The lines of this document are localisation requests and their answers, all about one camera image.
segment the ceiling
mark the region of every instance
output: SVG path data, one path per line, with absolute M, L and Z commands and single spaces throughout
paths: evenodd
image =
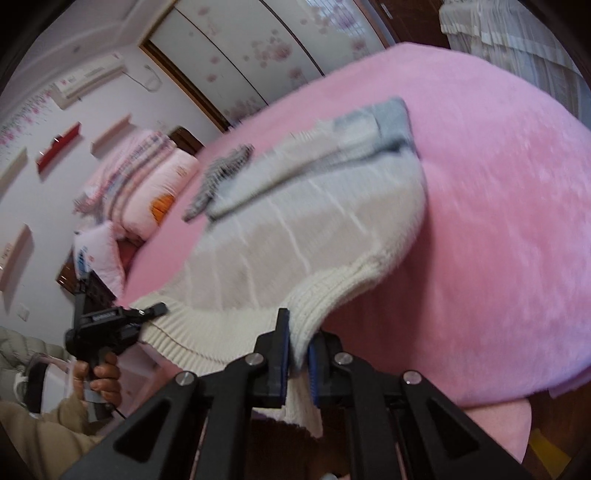
M 61 72 L 103 52 L 137 44 L 170 4 L 171 0 L 74 1 L 20 61 L 0 96 L 0 117 Z

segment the pink quilt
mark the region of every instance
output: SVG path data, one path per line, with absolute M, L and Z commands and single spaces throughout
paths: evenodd
M 591 132 L 475 57 L 400 44 L 271 105 L 200 154 L 255 155 L 290 132 L 401 96 L 429 210 L 403 265 L 327 320 L 375 368 L 415 368 L 462 406 L 520 398 L 591 365 Z M 203 230 L 195 178 L 139 252 L 123 304 L 161 287 Z

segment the gray sock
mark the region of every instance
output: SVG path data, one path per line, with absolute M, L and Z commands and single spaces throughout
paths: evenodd
M 220 182 L 236 175 L 238 171 L 248 163 L 251 158 L 252 145 L 240 145 L 232 150 L 226 157 L 217 158 L 207 168 L 199 191 L 189 204 L 183 215 L 183 220 L 188 222 L 200 213 L 203 213 L 207 204 L 215 197 Z

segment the gray puffer jacket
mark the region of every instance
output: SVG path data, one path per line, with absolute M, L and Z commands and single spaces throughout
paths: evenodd
M 12 386 L 17 372 L 24 372 L 35 353 L 68 360 L 70 355 L 61 346 L 25 337 L 14 330 L 0 327 L 0 398 L 16 401 Z

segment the white knit sweater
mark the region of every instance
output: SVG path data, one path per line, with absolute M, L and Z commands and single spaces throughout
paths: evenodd
M 339 141 L 353 124 L 357 140 Z M 426 206 L 402 100 L 319 128 L 327 144 L 314 132 L 299 135 L 298 148 L 290 138 L 289 148 L 279 146 L 221 189 L 225 196 L 212 208 L 220 218 L 183 269 L 133 305 L 168 306 L 142 339 L 198 375 L 252 352 L 256 337 L 273 330 L 277 310 L 287 307 L 293 349 L 287 404 L 265 413 L 315 436 L 322 424 L 303 368 L 307 345 L 332 310 L 401 262 Z

